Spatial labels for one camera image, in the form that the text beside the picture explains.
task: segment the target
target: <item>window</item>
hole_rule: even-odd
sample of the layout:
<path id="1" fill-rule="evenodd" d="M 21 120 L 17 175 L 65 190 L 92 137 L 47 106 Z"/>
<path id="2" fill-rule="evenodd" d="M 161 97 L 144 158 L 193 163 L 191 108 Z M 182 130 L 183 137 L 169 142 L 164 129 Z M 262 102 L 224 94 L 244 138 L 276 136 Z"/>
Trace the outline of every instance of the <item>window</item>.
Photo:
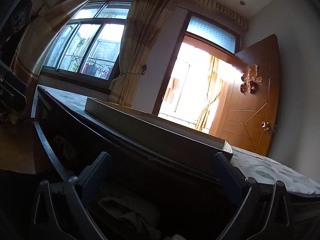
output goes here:
<path id="1" fill-rule="evenodd" d="M 44 61 L 44 71 L 106 86 L 120 53 L 130 2 L 86 4 L 61 30 Z"/>
<path id="2" fill-rule="evenodd" d="M 236 37 L 222 28 L 198 17 L 191 16 L 187 32 L 205 38 L 220 47 L 235 53 Z"/>

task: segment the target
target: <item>window pane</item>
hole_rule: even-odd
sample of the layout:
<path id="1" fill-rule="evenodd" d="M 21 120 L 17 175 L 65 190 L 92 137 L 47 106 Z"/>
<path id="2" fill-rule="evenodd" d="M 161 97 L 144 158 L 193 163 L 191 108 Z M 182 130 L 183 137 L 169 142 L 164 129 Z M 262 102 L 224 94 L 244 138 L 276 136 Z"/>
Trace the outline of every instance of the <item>window pane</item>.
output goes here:
<path id="1" fill-rule="evenodd" d="M 203 37 L 215 44 L 231 51 L 235 52 L 236 37 L 227 31 L 206 22 L 202 19 L 192 16 L 188 25 L 187 32 L 194 33 L 200 37 Z"/>
<path id="2" fill-rule="evenodd" d="M 98 15 L 98 18 L 126 19 L 131 3 L 108 3 Z"/>
<path id="3" fill-rule="evenodd" d="M 60 69 L 77 72 L 88 46 L 100 24 L 82 24 L 70 42 Z"/>
<path id="4" fill-rule="evenodd" d="M 71 19 L 93 18 L 104 4 L 104 2 L 88 3 L 80 11 L 78 11 L 76 15 L 74 15 Z"/>
<path id="5" fill-rule="evenodd" d="M 92 46 L 81 73 L 108 79 L 120 53 L 124 25 L 106 24 Z"/>
<path id="6" fill-rule="evenodd" d="M 58 34 L 57 38 L 54 41 L 55 44 L 52 46 L 51 51 L 48 54 L 49 58 L 45 60 L 45 62 L 47 61 L 47 63 L 45 63 L 46 66 L 56 66 L 59 60 L 59 56 L 76 26 L 76 24 L 66 25 Z"/>

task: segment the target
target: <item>metal screw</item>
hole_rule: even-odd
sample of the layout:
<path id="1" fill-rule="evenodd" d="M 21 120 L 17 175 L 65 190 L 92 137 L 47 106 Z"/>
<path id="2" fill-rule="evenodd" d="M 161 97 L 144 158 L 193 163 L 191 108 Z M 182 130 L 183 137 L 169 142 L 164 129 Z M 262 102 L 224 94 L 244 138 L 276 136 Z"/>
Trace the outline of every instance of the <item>metal screw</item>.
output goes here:
<path id="1" fill-rule="evenodd" d="M 250 183 L 250 184 L 254 184 L 254 183 L 257 182 L 257 181 L 256 181 L 254 178 L 252 178 L 252 177 L 247 177 L 245 180 L 246 180 L 248 183 Z"/>
<path id="2" fill-rule="evenodd" d="M 283 186 L 284 186 L 284 183 L 279 180 L 279 181 L 277 181 L 277 185 L 278 185 L 279 187 L 283 187 Z"/>
<path id="3" fill-rule="evenodd" d="M 71 183 L 71 184 L 76 184 L 78 181 L 79 181 L 79 178 L 77 176 L 71 176 L 68 181 Z"/>
<path id="4" fill-rule="evenodd" d="M 46 179 L 40 181 L 41 186 L 46 185 L 47 183 L 48 183 L 48 181 Z"/>

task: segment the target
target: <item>chinese character decoration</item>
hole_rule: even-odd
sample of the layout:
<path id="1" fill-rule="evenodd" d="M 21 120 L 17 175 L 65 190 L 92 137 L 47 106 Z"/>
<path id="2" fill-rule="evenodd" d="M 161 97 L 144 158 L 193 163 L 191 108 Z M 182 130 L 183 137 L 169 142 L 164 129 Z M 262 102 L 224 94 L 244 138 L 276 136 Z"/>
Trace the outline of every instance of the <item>chinese character decoration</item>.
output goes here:
<path id="1" fill-rule="evenodd" d="M 258 77 L 258 66 L 253 64 L 252 67 L 247 66 L 243 71 L 241 80 L 244 82 L 240 86 L 241 93 L 245 94 L 246 92 L 252 93 L 255 82 L 261 82 L 262 77 Z"/>

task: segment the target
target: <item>open door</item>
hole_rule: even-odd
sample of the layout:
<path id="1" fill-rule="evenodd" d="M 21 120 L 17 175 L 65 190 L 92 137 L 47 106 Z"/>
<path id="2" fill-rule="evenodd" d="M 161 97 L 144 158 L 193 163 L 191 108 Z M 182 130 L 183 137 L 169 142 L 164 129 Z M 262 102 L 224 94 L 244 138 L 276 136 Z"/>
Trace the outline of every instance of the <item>open door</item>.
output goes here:
<path id="1" fill-rule="evenodd" d="M 254 64 L 257 65 L 255 81 L 252 76 Z M 225 92 L 224 99 L 219 101 L 209 134 L 266 156 L 275 132 L 280 88 L 281 66 L 276 35 L 235 54 L 232 65 L 238 75 L 221 91 L 220 97 Z"/>

